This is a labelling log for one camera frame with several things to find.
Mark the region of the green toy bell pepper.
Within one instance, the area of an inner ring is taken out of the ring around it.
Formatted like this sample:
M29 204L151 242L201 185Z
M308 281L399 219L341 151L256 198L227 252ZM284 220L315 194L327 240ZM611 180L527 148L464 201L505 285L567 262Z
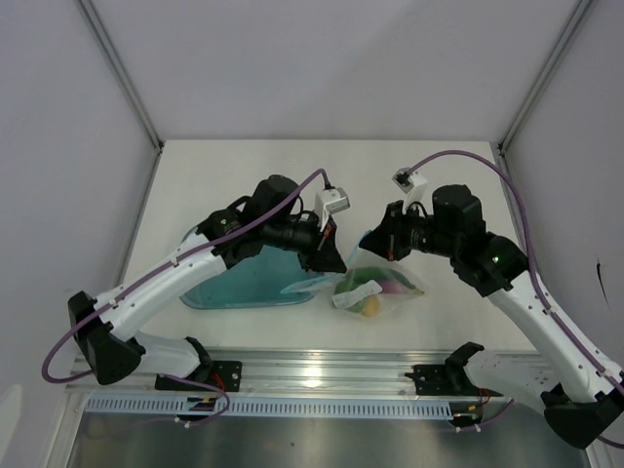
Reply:
M404 282L411 282L416 286L416 290L410 294L386 294L381 292L381 286L377 280L396 278ZM412 300L424 294L414 281L401 271L388 267L359 267L347 272L334 287L331 296L333 308L348 311L354 314L361 314L364 301L367 297L377 295L381 302L379 315L383 310L389 309L401 302Z

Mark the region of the clear zip top bag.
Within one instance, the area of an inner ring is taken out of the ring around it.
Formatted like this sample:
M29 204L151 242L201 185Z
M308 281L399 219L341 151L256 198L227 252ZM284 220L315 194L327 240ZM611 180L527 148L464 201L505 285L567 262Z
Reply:
M332 309L373 318L425 294L424 283L399 262L366 251L359 243L345 260L345 273L315 273L280 290L287 293L327 293Z

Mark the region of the purple toy eggplant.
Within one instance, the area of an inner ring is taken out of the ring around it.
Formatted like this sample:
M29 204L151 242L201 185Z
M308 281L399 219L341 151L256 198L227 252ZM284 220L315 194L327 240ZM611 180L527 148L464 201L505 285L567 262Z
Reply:
M377 280L381 292L386 294L410 294L416 290L411 282L404 282L396 278Z

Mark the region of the yellow toy orange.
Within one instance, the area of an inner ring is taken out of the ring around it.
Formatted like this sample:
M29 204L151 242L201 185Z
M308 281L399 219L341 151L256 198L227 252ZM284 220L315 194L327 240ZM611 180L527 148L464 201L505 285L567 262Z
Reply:
M367 297L366 300L364 301L361 314L369 318L375 317L379 313L380 307L381 307L381 302L377 295Z

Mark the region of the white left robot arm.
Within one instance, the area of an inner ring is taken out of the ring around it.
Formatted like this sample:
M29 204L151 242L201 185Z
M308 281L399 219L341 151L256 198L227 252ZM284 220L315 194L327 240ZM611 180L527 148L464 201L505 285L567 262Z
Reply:
M200 222L181 244L138 279L91 297L78 292L68 301L75 342L100 385L117 383L136 371L181 381L192 390L211 380L214 362L193 337L175 340L141 332L173 298L215 278L265 247L297 255L307 272L343 273L335 245L334 214L349 207L346 192L326 184L313 211L294 214L301 185L283 175L262 180L250 196Z

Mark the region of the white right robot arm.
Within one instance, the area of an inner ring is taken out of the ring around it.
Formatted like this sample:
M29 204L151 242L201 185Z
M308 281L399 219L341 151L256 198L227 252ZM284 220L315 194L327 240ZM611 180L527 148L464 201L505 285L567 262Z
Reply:
M566 443L585 449L623 412L623 369L576 326L530 269L510 239L487 230L482 204L465 185L433 192L431 214L386 207L362 249L398 261L413 251L446 257L453 273L502 311L549 366L541 374L507 364L478 347L447 366L447 386L456 393L485 387L544 415Z

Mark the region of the teal plastic tray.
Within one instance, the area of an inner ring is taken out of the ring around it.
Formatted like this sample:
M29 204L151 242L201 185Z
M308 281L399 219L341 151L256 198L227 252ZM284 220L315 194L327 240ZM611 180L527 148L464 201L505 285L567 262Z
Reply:
M258 255L243 259L179 299L196 310L295 305L309 301L313 293L284 292L284 289L318 276L301 268L297 253L266 246Z

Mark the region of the aluminium rail base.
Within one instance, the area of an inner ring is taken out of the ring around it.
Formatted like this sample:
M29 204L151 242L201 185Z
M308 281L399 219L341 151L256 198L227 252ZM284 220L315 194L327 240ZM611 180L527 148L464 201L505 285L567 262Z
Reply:
M235 396L373 398L413 395L414 385L404 373L412 366L442 364L449 351L344 351L344 350L254 350L214 348L209 352L216 361L240 361L240 391ZM536 352L496 354L515 364L544 375L537 381L545 389L556 384L544 380L549 371ZM118 383L98 385L93 376L64 384L66 393L154 393L155 375L137 372Z

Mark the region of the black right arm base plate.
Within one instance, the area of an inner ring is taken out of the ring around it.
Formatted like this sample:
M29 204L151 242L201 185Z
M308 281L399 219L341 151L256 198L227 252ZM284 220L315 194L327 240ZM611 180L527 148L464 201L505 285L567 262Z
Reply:
M480 390L459 366L419 364L405 372L404 377L412 381L418 396L478 397L490 394L501 397L492 389Z

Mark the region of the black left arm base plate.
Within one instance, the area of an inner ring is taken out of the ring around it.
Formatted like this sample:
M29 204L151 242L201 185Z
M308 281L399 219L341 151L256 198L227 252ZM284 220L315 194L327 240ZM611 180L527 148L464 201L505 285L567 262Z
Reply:
M157 375L155 389L159 391L191 392L202 390L195 382L217 387L225 392L237 393L240 390L243 363L240 361L213 361L210 369L201 365L185 377L190 383L181 383L164 375Z

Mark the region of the right aluminium frame post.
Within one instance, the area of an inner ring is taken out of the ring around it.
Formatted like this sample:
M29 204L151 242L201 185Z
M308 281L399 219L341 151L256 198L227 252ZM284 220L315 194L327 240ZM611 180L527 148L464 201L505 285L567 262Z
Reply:
M598 1L595 0L579 0L574 2L572 10L566 17L545 60L542 61L519 107L515 111L503 136L497 144L498 153L503 158L507 156L513 142L517 139L526 125L528 118L541 101L550 83L570 52L576 37L591 16L597 4Z

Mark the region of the aluminium frame post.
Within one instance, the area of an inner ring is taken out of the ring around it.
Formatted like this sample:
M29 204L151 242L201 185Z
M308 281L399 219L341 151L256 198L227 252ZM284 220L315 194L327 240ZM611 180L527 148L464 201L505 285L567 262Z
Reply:
M139 95L137 87L123 59L102 20L94 1L76 0L74 4L85 25L92 34L94 41L108 66L118 88L122 92L128 106L135 115L150 145L157 153L162 151L164 142L160 138L151 117Z
M498 153L503 158L507 156L513 142L517 139L526 125L528 118L541 101L550 83L570 52L576 37L591 16L597 4L598 1L595 0L579 0L574 2L572 10L566 17L545 60L542 61L519 107L515 111L503 136L497 144Z

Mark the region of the left aluminium frame post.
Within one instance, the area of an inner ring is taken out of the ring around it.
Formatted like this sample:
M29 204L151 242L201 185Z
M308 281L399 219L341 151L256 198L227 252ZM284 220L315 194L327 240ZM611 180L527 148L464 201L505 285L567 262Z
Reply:
M150 145L157 153L162 151L164 142L160 138L151 117L139 95L137 87L123 59L102 20L94 1L76 0L74 4L85 25L92 34L94 41L108 66L118 88L122 92L128 106L135 115Z

